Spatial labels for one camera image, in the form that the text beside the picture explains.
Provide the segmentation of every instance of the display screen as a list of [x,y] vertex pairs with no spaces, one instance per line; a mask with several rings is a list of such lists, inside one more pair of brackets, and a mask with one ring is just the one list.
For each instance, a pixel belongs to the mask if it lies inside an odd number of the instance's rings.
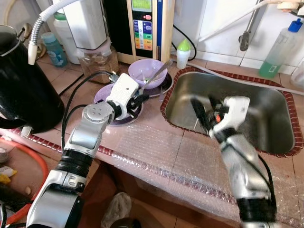
[[152,0],[132,0],[132,10],[152,12]]

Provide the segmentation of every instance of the countertop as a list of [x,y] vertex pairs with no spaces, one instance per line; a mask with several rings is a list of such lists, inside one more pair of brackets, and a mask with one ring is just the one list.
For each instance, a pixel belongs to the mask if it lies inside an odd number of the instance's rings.
[[[196,59],[192,63],[211,70],[260,78],[256,69]],[[58,93],[82,74],[78,65],[68,64],[65,68],[55,68],[48,57],[38,60],[38,64]],[[127,68],[127,65],[121,65],[122,71],[126,72]],[[176,65],[173,64],[168,72],[174,77],[178,72]],[[289,75],[278,74],[272,80],[286,88],[297,89],[289,83],[289,79]],[[76,93],[71,108],[92,103],[101,87],[100,84],[85,83]],[[73,88],[62,95],[65,104]],[[300,95],[293,95],[293,98],[301,131],[304,133],[304,98]],[[198,209],[238,221],[238,209],[231,197],[228,174],[217,142],[171,126],[162,117],[160,106],[159,99],[153,98],[144,104],[142,114],[134,123],[124,127],[108,126],[103,133],[101,145],[110,150],[99,151],[96,157],[166,190]],[[67,125],[66,140],[80,118],[81,110],[78,110]],[[53,130],[36,134],[30,140],[40,144],[43,144],[43,140],[48,141],[50,143],[47,146],[59,151],[60,128],[61,124],[58,124]],[[13,130],[0,130],[1,134],[9,134],[10,137],[12,132]],[[304,150],[287,158],[263,153],[261,156],[268,163],[274,177],[278,219],[284,223],[283,227],[303,226]]]

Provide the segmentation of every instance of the blue bottle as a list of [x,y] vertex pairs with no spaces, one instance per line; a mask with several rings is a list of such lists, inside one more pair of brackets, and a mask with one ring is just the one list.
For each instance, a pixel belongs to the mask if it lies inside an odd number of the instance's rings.
[[47,53],[50,56],[52,63],[56,67],[64,67],[67,64],[67,56],[63,52],[61,45],[51,32],[42,34],[41,39],[47,47]]

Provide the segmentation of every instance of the orange hose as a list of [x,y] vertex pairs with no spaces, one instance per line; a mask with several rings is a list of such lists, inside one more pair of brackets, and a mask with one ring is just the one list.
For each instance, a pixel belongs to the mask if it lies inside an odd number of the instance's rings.
[[[41,183],[41,185],[39,187],[39,190],[32,197],[32,200],[34,200],[36,198],[36,196],[38,195],[38,193],[39,193],[42,185],[44,184],[44,182],[46,181],[46,179],[48,177],[48,166],[47,166],[46,162],[34,150],[32,150],[29,147],[24,146],[24,145],[22,145],[22,144],[20,144],[18,142],[7,141],[7,140],[1,139],[1,138],[0,138],[0,142],[9,144],[11,146],[17,147],[18,149],[22,150],[24,153],[28,154],[33,159],[35,159],[35,161],[41,167],[41,170],[42,170],[42,183]],[[17,222],[20,219],[22,219],[28,213],[30,206],[31,206],[30,204],[25,205],[23,208],[21,208],[15,214],[13,214],[12,216],[10,216],[7,219],[6,223],[7,224],[12,224],[12,223]]]

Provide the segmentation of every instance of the robotic arm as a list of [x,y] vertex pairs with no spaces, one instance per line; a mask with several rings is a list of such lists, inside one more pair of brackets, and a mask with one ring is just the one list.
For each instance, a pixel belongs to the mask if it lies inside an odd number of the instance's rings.
[[[83,206],[78,194],[85,188],[102,132],[114,119],[132,115],[133,110],[147,99],[144,96],[134,98],[138,89],[135,81],[127,74],[121,74],[106,101],[83,109],[81,122],[70,135],[60,162],[50,171],[29,210],[27,228],[77,227]],[[209,116],[198,100],[191,100],[191,103],[202,125],[220,143],[243,227],[276,227],[272,192],[258,167],[258,154],[236,131],[245,120],[249,99],[229,97],[223,105],[214,99],[210,101],[215,111]]]

